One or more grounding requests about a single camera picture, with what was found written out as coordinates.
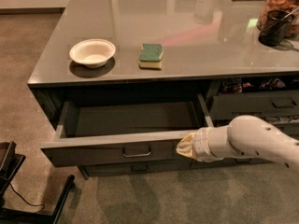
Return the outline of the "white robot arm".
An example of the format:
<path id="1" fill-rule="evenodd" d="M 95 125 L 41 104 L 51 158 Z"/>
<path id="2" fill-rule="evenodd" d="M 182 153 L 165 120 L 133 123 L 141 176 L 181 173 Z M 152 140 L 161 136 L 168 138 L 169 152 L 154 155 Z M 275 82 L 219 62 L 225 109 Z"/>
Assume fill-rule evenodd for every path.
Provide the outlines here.
<path id="1" fill-rule="evenodd" d="M 239 116 L 226 126 L 204 127 L 187 134 L 177 154 L 201 162 L 260 158 L 299 172 L 299 141 L 268 122 Z"/>

